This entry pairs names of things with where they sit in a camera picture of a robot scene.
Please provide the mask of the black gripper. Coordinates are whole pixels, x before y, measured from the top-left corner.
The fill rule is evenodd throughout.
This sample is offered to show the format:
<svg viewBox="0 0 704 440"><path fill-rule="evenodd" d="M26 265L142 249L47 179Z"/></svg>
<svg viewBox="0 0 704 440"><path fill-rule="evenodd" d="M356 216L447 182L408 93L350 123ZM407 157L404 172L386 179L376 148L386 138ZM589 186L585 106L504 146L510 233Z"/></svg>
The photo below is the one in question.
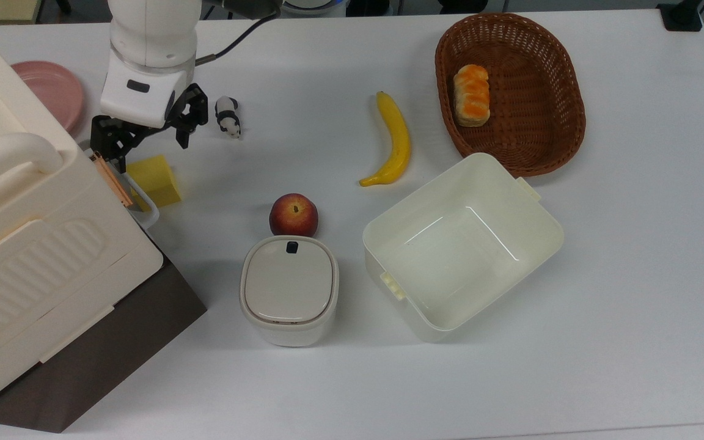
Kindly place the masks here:
<svg viewBox="0 0 704 440"><path fill-rule="evenodd" d="M181 95L154 95L137 98L117 118L98 115L90 123L90 148L120 174L127 172L126 156L131 151L131 133L147 137L170 128L182 149L188 148L191 134L208 123L208 98L192 83Z"/></svg>

